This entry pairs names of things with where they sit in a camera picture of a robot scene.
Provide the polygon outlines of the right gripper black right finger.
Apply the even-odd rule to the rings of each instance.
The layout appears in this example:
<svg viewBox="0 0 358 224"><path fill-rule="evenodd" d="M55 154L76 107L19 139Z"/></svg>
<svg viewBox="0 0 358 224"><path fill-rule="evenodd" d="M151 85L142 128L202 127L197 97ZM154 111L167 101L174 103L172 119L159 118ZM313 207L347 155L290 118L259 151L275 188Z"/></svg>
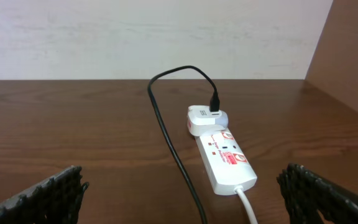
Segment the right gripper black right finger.
<svg viewBox="0 0 358 224"><path fill-rule="evenodd" d="M304 166L289 163L277 182L290 223L358 223L358 195Z"/></svg>

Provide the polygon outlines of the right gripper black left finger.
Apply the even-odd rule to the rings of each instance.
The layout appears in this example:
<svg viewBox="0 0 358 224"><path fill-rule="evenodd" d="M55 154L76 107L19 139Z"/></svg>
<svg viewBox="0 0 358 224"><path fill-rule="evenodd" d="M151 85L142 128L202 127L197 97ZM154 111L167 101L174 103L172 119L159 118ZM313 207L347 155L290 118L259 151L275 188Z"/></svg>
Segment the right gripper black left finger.
<svg viewBox="0 0 358 224"><path fill-rule="evenodd" d="M89 183L82 167L63 171L0 203L0 224L76 224Z"/></svg>

